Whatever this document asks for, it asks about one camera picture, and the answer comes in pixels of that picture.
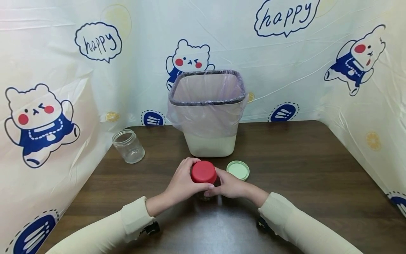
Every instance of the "person's right hand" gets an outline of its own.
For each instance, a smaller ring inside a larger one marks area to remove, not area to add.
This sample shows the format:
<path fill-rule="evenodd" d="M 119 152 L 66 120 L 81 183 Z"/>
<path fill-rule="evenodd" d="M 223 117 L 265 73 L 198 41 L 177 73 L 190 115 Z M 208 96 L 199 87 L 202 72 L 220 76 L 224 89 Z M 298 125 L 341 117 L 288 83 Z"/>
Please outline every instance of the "person's right hand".
<path fill-rule="evenodd" d="M 208 190 L 204 193 L 206 197 L 223 195 L 227 198 L 244 198 L 246 194 L 247 183 L 236 178 L 229 172 L 216 168 L 217 176 L 220 178 L 221 185 Z"/>
<path fill-rule="evenodd" d="M 227 171 L 216 168 L 221 185 L 206 191 L 204 196 L 212 197 L 223 195 L 227 198 L 246 198 L 261 207 L 269 196 L 269 193 L 247 182 L 243 182 Z"/>

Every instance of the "lemon slice print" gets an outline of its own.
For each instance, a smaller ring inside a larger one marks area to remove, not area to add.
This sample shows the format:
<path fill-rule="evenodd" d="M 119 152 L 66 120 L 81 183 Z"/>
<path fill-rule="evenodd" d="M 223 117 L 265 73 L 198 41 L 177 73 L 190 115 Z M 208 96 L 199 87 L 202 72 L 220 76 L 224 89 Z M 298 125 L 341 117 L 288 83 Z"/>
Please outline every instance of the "lemon slice print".
<path fill-rule="evenodd" d="M 320 0 L 315 17 L 327 14 L 337 4 L 338 0 Z"/>
<path fill-rule="evenodd" d="M 123 40 L 131 32 L 132 22 L 130 12 L 123 5 L 114 4 L 105 8 L 101 13 L 100 21 L 115 26 Z"/>
<path fill-rule="evenodd" d="M 251 92 L 248 93 L 248 103 L 252 102 L 255 100 L 255 95 Z"/>
<path fill-rule="evenodd" d="M 120 114 L 116 112 L 108 112 L 106 114 L 106 121 L 109 123 L 117 122 L 120 119 Z"/>
<path fill-rule="evenodd" d="M 378 134 L 375 132 L 368 132 L 366 138 L 369 148 L 371 148 L 373 151 L 379 151 L 381 149 L 381 142 Z"/>

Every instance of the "trash can rim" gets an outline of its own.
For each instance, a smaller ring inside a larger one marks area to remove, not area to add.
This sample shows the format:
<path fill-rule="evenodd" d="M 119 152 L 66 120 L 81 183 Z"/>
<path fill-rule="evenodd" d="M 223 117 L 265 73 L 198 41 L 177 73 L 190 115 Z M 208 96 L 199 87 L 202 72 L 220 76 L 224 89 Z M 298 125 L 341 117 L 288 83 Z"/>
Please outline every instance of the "trash can rim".
<path fill-rule="evenodd" d="M 237 82 L 239 83 L 242 94 L 234 99 L 231 100 L 216 100 L 216 101 L 201 101 L 201 102 L 181 102 L 175 100 L 173 96 L 175 95 L 177 86 L 181 79 L 187 76 L 196 76 L 196 75 L 210 75 L 210 74 L 231 74 L 237 77 Z M 172 86 L 172 89 L 169 91 L 169 102 L 175 106 L 216 106 L 216 105 L 229 105 L 229 104 L 236 104 L 242 102 L 246 97 L 244 82 L 242 81 L 241 74 L 237 71 L 231 69 L 222 69 L 222 70 L 213 70 L 213 71 L 201 71 L 201 72 L 184 72 L 179 75 L 175 83 Z"/>

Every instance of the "light green jar lid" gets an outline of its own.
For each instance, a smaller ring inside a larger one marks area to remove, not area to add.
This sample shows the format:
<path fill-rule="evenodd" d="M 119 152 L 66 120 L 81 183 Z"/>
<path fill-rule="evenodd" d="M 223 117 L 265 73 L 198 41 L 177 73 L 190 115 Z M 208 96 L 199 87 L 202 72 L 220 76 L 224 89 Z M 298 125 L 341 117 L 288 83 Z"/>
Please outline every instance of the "light green jar lid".
<path fill-rule="evenodd" d="M 227 172 L 245 181 L 250 175 L 250 168 L 242 161 L 232 161 L 227 165 Z"/>

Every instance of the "plastic bag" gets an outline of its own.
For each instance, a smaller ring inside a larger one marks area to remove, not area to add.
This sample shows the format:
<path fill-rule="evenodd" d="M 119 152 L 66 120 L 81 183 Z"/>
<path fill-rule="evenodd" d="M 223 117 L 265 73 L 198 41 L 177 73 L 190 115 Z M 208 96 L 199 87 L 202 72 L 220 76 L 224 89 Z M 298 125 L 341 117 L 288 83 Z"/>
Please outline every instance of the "plastic bag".
<path fill-rule="evenodd" d="M 248 96 L 241 75 L 233 70 L 186 72 L 168 97 L 168 120 L 184 133 L 202 138 L 237 133 Z"/>

